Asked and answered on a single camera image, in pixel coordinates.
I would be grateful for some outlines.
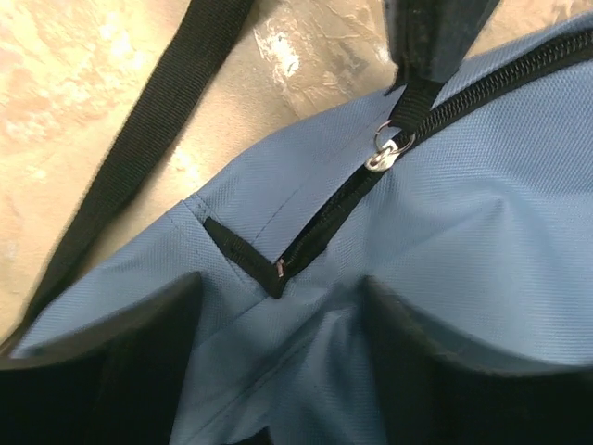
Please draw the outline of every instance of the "seam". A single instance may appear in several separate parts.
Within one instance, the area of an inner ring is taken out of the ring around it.
[[[185,202],[181,201],[183,203],[183,205],[188,209],[188,211],[190,213],[192,213],[192,215],[195,217],[194,213],[191,211],[191,209],[189,207],[187,207],[187,204],[185,204]],[[171,216],[169,215],[169,213],[165,213],[167,215],[167,217],[169,218],[169,220],[172,222],[173,226],[177,229],[177,231],[181,234],[181,236],[183,237],[183,239],[185,239],[188,244],[191,244],[191,240],[190,238],[187,236],[187,234],[185,233],[184,229],[182,229],[177,222],[175,222]],[[196,223],[199,224],[200,226],[202,226],[201,222],[199,220],[196,220]],[[247,292],[250,293],[254,293],[254,294],[258,294],[258,290],[257,290],[257,285],[255,283],[247,283],[246,280],[239,275],[239,273],[237,272],[237,270],[233,267],[233,264],[231,263],[231,261],[226,258],[224,255],[222,255],[222,257],[227,261],[227,263],[231,266],[231,269],[233,270],[234,274],[236,275],[237,279],[239,280],[239,282],[241,283],[241,285],[243,287],[246,288]],[[223,326],[219,327],[218,329],[216,329],[214,332],[212,332],[209,336],[207,336],[206,338],[202,339],[202,341],[200,341],[199,343],[195,344],[195,348],[199,348],[201,345],[203,345],[204,343],[206,343],[209,339],[211,339],[212,337],[216,336],[217,334],[219,334],[220,331],[222,331],[223,329],[226,329],[228,326],[230,326],[231,324],[233,324],[234,322],[236,322],[240,317],[242,317],[245,313],[251,311],[253,308],[255,308],[256,306],[258,306],[259,304],[261,304],[263,301],[265,301],[267,298],[266,297],[264,299],[261,299],[260,301],[256,302],[255,304],[249,306],[248,308],[246,308],[244,311],[241,311],[240,313],[238,313],[228,324],[224,324]]]
[[[237,402],[237,400],[241,399],[246,394],[255,394],[259,389],[263,388],[267,383],[269,383],[272,379],[274,379],[283,369],[291,362],[291,360],[296,357],[302,350],[304,350],[308,345],[309,341],[305,341],[302,345],[298,348],[293,350],[291,353],[286,355],[285,357],[280,357],[278,359],[279,364],[276,367],[272,367],[267,373],[263,372],[258,377],[256,377],[250,385],[247,385],[239,394],[236,395],[232,400],[226,403],[222,408],[220,408],[216,413],[214,413],[210,419],[201,426],[196,432],[192,434],[190,438],[184,445],[188,445],[199,433],[204,431],[204,429],[208,428],[222,413],[225,411],[229,411]],[[231,416],[230,413],[226,413],[222,418],[221,421],[228,419]]]
[[[183,203],[183,205],[185,206],[185,208],[192,214],[192,216],[194,216],[194,218],[196,217],[194,215],[194,213],[192,212],[192,210],[189,208],[189,206],[187,205],[187,203],[185,203],[185,201],[181,201]],[[201,221],[199,221],[198,219],[196,219],[196,223],[200,225],[200,227],[204,228],[204,225],[202,224]],[[175,225],[175,227],[177,228],[177,230],[179,230],[179,232],[182,233],[183,237],[185,238],[186,241],[188,241],[189,244],[191,244],[191,240],[187,237],[187,235],[185,234],[185,231],[179,227],[179,225],[177,225],[175,222],[173,222],[173,224]],[[230,268],[233,270],[235,276],[237,277],[237,279],[241,282],[241,284],[246,287],[246,290],[248,290],[251,293],[257,293],[257,288],[256,288],[256,284],[255,283],[248,283],[246,281],[246,279],[241,276],[239,274],[239,272],[237,271],[237,265],[234,264],[231,260],[229,260],[228,258],[226,258],[226,256],[221,252],[221,250],[216,246],[216,243],[214,243],[214,240],[212,240],[212,243],[215,246],[215,249],[218,250],[218,252],[222,255],[222,257],[224,258],[224,260],[227,262],[227,264],[230,266]]]
[[[389,107],[385,107],[381,110],[381,112],[377,113],[375,115],[375,117],[372,119],[372,122],[367,125],[366,127],[364,127],[363,130],[361,130],[355,137],[353,137],[352,139],[350,139],[346,144],[344,144],[339,150],[337,150],[337,153],[344,151],[345,148],[352,146],[353,144],[355,144],[356,142],[358,142],[361,137],[362,134],[365,133],[366,130],[368,130],[369,128],[373,127],[373,125],[375,125],[375,122],[379,119],[379,117],[383,114],[385,114],[390,108],[392,108],[393,106],[390,105]],[[328,154],[327,155],[327,159],[325,160],[325,162],[323,163],[323,166],[326,166],[327,164],[330,163],[330,161],[332,160],[332,156],[334,156],[333,154]],[[273,213],[273,215],[269,218],[269,220],[265,223],[265,225],[259,230],[258,234],[256,235],[256,237],[253,239],[253,241],[251,241],[251,244],[255,243],[259,236],[263,233],[263,231],[271,224],[271,222],[274,220],[274,218],[278,215],[278,213],[280,213],[280,210],[282,210],[286,204],[288,204],[292,198],[298,193],[300,192],[300,190],[305,186],[305,184],[310,182],[310,178],[311,177],[319,177],[319,175],[315,175],[314,173],[310,174],[309,176],[307,176],[298,186],[298,188],[290,195],[290,197],[288,197],[286,199],[286,201],[284,203],[282,203],[280,205],[280,207]]]

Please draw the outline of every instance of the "metal ring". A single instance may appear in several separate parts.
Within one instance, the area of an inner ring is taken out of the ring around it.
[[[381,152],[381,150],[383,150],[382,146],[379,146],[379,135],[381,135],[381,130],[383,130],[385,127],[389,126],[389,124],[391,123],[391,120],[382,123],[381,125],[379,125],[379,128],[377,128],[377,131],[374,132],[374,137],[373,137],[373,142],[374,142],[374,146],[377,147],[377,152]]]
[[[381,135],[381,131],[389,126],[389,124],[391,123],[391,121],[387,121],[385,123],[382,123],[379,128],[377,128],[377,131],[374,132],[374,137],[373,137],[373,142],[374,142],[374,146],[377,148],[377,153],[381,153],[382,151],[384,151],[386,148],[389,148],[389,146],[397,146],[394,142],[392,142],[392,139],[389,139],[385,144],[383,144],[382,146],[379,145],[379,136]],[[404,151],[408,150],[413,144],[414,142],[416,142],[416,133],[412,133],[410,136],[410,139],[408,139],[408,142],[406,143],[405,146],[403,147],[398,147],[396,150],[392,150],[391,153],[395,154],[401,154]]]

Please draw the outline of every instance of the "black trim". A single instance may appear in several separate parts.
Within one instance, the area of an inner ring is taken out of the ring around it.
[[[372,279],[362,289],[363,325],[389,444],[593,440],[593,368],[528,361],[468,337],[470,351],[459,354],[450,348],[458,340],[449,342],[459,334],[437,320],[426,328],[411,306]],[[436,325],[449,334],[433,337]],[[477,365],[487,354],[505,355],[513,370]]]
[[[241,236],[236,235],[212,218],[204,221],[204,229],[222,255],[237,264],[256,280],[273,298],[278,299],[286,286],[286,279],[278,276],[278,270]]]
[[[236,442],[236,445],[273,445],[270,437],[270,430],[268,428],[263,428],[254,436]]]
[[[27,358],[0,359],[0,443],[168,444],[201,302],[189,273]]]

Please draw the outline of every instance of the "blue nylon fabric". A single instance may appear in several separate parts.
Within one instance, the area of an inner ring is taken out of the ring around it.
[[[441,101],[586,15],[468,60]],[[397,95],[381,92],[275,133],[50,305],[31,346],[200,271],[205,307],[173,444],[385,443],[358,283],[486,344],[542,362],[593,362],[593,63],[526,85],[416,147],[366,196],[279,300],[217,250],[225,224],[275,261],[373,152]]]

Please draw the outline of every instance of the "zipper end stop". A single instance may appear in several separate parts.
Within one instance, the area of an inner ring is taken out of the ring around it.
[[[276,271],[278,272],[278,278],[284,277],[284,260],[282,258],[276,262]]]

